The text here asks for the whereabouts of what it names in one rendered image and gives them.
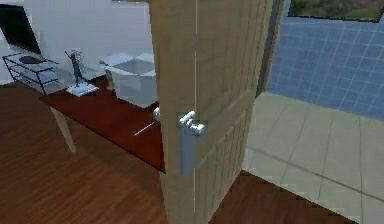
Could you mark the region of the thin white pen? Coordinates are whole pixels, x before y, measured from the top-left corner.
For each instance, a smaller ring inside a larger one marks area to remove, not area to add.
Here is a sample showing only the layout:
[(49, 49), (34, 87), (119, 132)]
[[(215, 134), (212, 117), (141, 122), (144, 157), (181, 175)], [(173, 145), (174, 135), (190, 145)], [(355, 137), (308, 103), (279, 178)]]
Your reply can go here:
[(134, 134), (134, 136), (137, 136), (139, 135), (140, 133), (144, 132), (145, 130), (147, 130), (148, 128), (150, 128), (155, 122), (151, 122), (150, 124), (148, 124), (147, 126), (145, 126), (144, 128), (142, 128), (141, 130), (139, 130), (138, 132), (136, 132)]

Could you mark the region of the light wooden room door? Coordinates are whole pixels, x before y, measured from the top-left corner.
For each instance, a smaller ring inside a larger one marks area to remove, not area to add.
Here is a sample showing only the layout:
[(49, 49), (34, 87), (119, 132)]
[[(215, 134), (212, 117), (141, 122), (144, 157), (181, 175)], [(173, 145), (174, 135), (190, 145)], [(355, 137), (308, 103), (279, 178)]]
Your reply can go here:
[[(208, 224), (242, 169), (274, 0), (151, 0), (168, 224)], [(180, 174), (179, 119), (207, 126)]]

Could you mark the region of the white open cardboard box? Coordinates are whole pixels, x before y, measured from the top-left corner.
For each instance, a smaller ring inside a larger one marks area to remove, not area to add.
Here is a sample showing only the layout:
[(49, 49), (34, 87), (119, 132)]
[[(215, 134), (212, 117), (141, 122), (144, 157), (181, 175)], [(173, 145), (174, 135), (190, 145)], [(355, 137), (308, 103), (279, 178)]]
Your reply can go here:
[(130, 56), (118, 53), (101, 59), (112, 76), (113, 89), (119, 99), (141, 108), (158, 100), (154, 55)]

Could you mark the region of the red-brown wooden table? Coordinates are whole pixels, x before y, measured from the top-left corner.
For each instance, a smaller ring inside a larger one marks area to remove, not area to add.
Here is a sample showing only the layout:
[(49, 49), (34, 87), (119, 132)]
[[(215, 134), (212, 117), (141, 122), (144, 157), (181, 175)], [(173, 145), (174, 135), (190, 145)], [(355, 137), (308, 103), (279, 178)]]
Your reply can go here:
[[(161, 125), (153, 118), (153, 110), (159, 103), (140, 108), (118, 99), (116, 93), (107, 88), (105, 75), (91, 79), (90, 83), (98, 90), (81, 97), (59, 90), (43, 95), (40, 100), (158, 171), (165, 172)], [(155, 123), (134, 136), (151, 122)]]

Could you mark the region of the framed landscape picture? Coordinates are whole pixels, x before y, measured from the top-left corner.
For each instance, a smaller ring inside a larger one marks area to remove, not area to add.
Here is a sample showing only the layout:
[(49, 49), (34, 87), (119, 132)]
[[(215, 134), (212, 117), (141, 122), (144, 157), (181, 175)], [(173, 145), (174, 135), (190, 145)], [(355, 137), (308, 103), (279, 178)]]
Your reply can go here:
[(288, 16), (378, 23), (384, 0), (291, 0)]

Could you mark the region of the black television set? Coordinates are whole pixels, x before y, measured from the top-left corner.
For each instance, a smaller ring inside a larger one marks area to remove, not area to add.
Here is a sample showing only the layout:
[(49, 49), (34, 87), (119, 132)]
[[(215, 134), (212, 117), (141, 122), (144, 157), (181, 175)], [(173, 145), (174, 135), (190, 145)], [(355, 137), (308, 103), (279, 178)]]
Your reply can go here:
[(0, 4), (0, 29), (8, 44), (36, 54), (41, 53), (22, 6)]

